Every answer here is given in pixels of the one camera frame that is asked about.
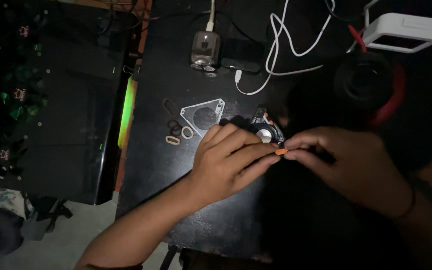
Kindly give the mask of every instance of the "hand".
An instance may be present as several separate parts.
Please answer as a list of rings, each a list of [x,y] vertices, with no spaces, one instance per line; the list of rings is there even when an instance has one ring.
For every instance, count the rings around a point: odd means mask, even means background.
[[[262,143],[260,137],[233,124],[215,125],[201,140],[193,169],[184,181],[188,181],[191,195],[204,207],[241,191],[264,174],[280,160],[276,155],[267,156],[276,150],[274,145]]]
[[[335,159],[328,164],[306,151],[326,150]],[[318,127],[287,140],[288,160],[311,169],[331,188],[348,200],[398,217],[411,205],[412,190],[394,166],[381,138],[372,133]]]

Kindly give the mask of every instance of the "charging cable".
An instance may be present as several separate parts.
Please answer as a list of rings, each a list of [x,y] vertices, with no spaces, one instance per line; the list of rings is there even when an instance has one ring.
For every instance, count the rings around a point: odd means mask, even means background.
[[[366,6],[364,6],[364,27],[368,28],[369,26],[369,9],[375,5],[375,3],[378,3],[379,0],[372,0],[371,2],[369,2],[369,4],[367,4]]]
[[[208,25],[206,26],[206,31],[213,32],[215,27],[215,0],[211,0],[211,13],[209,14]]]
[[[267,57],[267,59],[266,59],[266,71],[269,73],[268,78],[266,79],[265,83],[261,86],[261,88],[259,88],[258,90],[254,91],[254,92],[251,92],[251,93],[244,93],[243,91],[240,90],[240,88],[239,88],[239,86],[238,86],[238,83],[241,81],[241,76],[243,75],[243,71],[241,71],[241,70],[237,70],[237,71],[236,71],[236,76],[234,77],[234,81],[236,82],[236,88],[237,88],[237,90],[238,90],[240,93],[242,93],[242,94],[244,94],[244,95],[247,95],[247,96],[252,96],[252,95],[255,95],[255,94],[259,93],[261,90],[263,90],[263,89],[266,87],[266,85],[267,85],[268,82],[269,82],[269,79],[270,79],[271,76],[273,76],[273,75],[274,75],[274,76],[293,75],[293,74],[299,74],[299,73],[304,73],[304,72],[309,72],[309,71],[317,70],[317,69],[319,69],[319,68],[322,67],[322,65],[321,65],[321,66],[313,67],[313,68],[310,68],[310,69],[297,70],[297,71],[286,72],[286,73],[274,73],[274,72],[273,72],[274,67],[276,66],[276,60],[278,59],[278,54],[279,54],[279,35],[280,35],[281,32],[283,31],[283,29],[285,30],[285,33],[286,33],[286,35],[287,35],[287,38],[289,39],[289,44],[290,44],[290,46],[291,46],[291,51],[293,52],[293,54],[294,54],[296,57],[302,57],[302,56],[308,54],[309,52],[311,52],[311,51],[315,48],[315,46],[318,44],[319,40],[321,39],[321,36],[323,35],[323,32],[325,31],[325,29],[326,29],[326,27],[327,27],[329,21],[331,20],[331,15],[329,15],[328,18],[327,18],[327,20],[326,20],[326,23],[325,23],[324,26],[322,27],[321,32],[319,33],[318,38],[316,39],[316,41],[314,42],[314,44],[313,44],[313,45],[312,45],[312,46],[311,46],[307,51],[305,51],[305,52],[299,54],[299,53],[297,53],[297,52],[295,51],[295,49],[294,49],[294,47],[293,47],[293,41],[292,41],[292,39],[291,39],[291,35],[290,35],[288,29],[286,28],[286,26],[284,25],[284,20],[285,20],[285,18],[286,18],[286,10],[288,9],[288,2],[289,2],[289,1],[290,1],[290,0],[286,0],[286,3],[285,3],[285,5],[284,5],[283,18],[282,18],[282,19],[279,19],[279,17],[278,17],[276,14],[274,14],[274,13],[272,13],[271,16],[270,16],[270,19],[271,19],[271,26],[273,27],[273,32],[274,32],[274,41],[273,41],[273,46],[271,46],[271,50],[269,51],[269,55],[268,55],[268,57]],[[333,3],[333,8],[332,8],[332,10],[334,11],[334,9],[336,8],[336,3],[335,3],[334,0],[331,0],[331,3]],[[276,21],[278,21],[278,23],[281,25],[281,26],[279,27],[279,32],[278,32],[278,30],[276,29],[274,19],[276,19]],[[271,69],[269,69],[269,67],[268,67],[268,65],[269,65],[269,59],[271,58],[271,55],[273,54],[273,51],[274,51],[275,46],[276,46],[276,50],[275,50],[274,58],[273,58],[273,65],[271,66]]]

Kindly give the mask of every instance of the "wrist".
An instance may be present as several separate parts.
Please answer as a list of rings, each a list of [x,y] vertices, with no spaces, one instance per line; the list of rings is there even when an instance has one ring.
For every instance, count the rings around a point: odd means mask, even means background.
[[[393,188],[386,190],[386,198],[383,198],[384,207],[380,213],[387,218],[398,219],[411,212],[415,204],[415,193],[413,187],[402,177],[393,183]]]
[[[201,194],[195,191],[194,179],[191,175],[181,179],[174,187],[181,194],[181,201],[189,214],[194,214],[209,205],[201,199]]]

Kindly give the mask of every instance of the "orange component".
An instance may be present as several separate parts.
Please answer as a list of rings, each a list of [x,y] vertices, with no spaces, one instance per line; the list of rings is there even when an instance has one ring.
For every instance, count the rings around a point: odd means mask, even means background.
[[[284,155],[284,154],[286,154],[288,152],[289,152],[289,150],[286,149],[286,148],[285,149],[279,149],[279,150],[276,151],[276,155],[281,156],[281,155]]]

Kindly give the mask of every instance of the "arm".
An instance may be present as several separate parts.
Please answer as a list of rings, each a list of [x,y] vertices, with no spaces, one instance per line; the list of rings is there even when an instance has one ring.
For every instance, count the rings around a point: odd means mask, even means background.
[[[232,124],[213,126],[201,140],[191,173],[97,236],[76,269],[127,267],[144,262],[181,219],[230,197],[264,174],[280,160],[279,156],[267,156],[277,149]]]
[[[327,151],[328,164],[307,151]],[[311,169],[331,188],[353,203],[377,211],[394,224],[424,268],[432,268],[432,203],[415,193],[394,166],[381,138],[372,133],[320,127],[287,140],[288,160]]]

